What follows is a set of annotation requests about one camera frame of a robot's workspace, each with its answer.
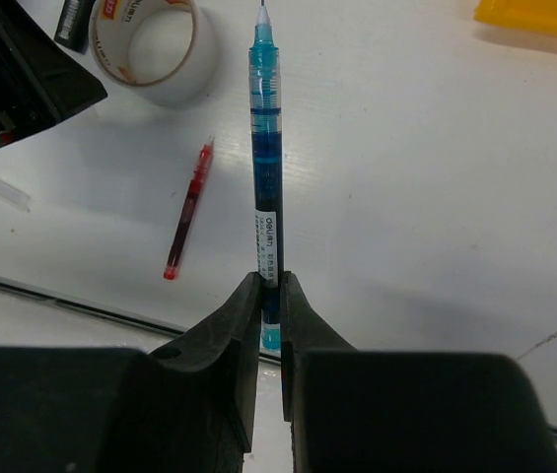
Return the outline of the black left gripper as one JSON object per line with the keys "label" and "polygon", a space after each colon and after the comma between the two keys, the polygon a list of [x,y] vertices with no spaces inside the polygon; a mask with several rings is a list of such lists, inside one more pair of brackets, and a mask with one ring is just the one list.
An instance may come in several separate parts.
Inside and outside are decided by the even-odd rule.
{"label": "black left gripper", "polygon": [[0,148],[104,100],[103,84],[17,1],[0,1]]}

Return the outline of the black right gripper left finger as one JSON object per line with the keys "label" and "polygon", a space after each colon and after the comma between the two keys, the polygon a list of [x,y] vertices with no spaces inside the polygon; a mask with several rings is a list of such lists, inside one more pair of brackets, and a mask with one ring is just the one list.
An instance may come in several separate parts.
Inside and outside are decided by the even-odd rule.
{"label": "black right gripper left finger", "polygon": [[251,450],[260,279],[151,353],[0,347],[0,472],[239,472]]}

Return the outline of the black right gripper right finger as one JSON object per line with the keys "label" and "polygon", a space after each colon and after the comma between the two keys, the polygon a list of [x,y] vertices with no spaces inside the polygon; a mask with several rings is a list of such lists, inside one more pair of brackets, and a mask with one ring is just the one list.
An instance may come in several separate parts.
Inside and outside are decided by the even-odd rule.
{"label": "black right gripper right finger", "polygon": [[298,472],[557,472],[533,386],[507,356],[360,351],[281,285],[284,417]]}

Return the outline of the clear pen cap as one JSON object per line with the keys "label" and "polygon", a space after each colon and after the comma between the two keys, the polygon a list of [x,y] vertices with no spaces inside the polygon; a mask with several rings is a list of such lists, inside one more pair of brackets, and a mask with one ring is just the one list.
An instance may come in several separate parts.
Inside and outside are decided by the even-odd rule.
{"label": "clear pen cap", "polygon": [[0,178],[0,200],[29,213],[31,210],[32,197],[18,187]]}

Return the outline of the red gel pen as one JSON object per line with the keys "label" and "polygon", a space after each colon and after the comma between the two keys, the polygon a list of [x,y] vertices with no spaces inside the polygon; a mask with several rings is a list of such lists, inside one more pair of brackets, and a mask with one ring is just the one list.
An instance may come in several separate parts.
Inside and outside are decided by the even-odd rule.
{"label": "red gel pen", "polygon": [[173,281],[177,277],[184,246],[212,163],[213,154],[214,137],[210,136],[199,152],[197,163],[193,170],[193,176],[188,184],[174,240],[163,273],[163,277],[166,280]]}

